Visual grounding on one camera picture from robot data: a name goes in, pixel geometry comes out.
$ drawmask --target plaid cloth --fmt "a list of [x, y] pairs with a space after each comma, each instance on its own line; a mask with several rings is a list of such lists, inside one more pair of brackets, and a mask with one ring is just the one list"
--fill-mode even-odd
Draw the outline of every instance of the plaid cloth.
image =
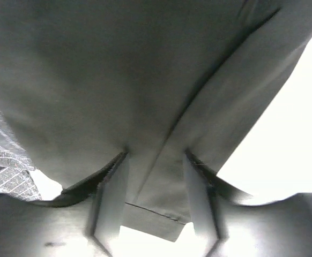
[[42, 197], [30, 172], [36, 170], [0, 113], [0, 193], [33, 201]]

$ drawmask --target black and white checkered cloth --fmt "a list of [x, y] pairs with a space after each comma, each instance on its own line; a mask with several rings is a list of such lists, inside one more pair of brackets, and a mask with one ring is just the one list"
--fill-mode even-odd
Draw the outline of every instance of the black and white checkered cloth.
[[0, 193], [26, 201], [41, 200], [29, 174], [35, 169], [0, 113]]

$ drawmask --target black fabric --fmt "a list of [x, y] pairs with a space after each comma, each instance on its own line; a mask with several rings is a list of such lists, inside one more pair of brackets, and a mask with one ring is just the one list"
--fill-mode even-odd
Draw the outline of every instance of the black fabric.
[[64, 187], [128, 148], [124, 224], [174, 240], [184, 150], [219, 171], [311, 37], [310, 0], [0, 0], [0, 110]]

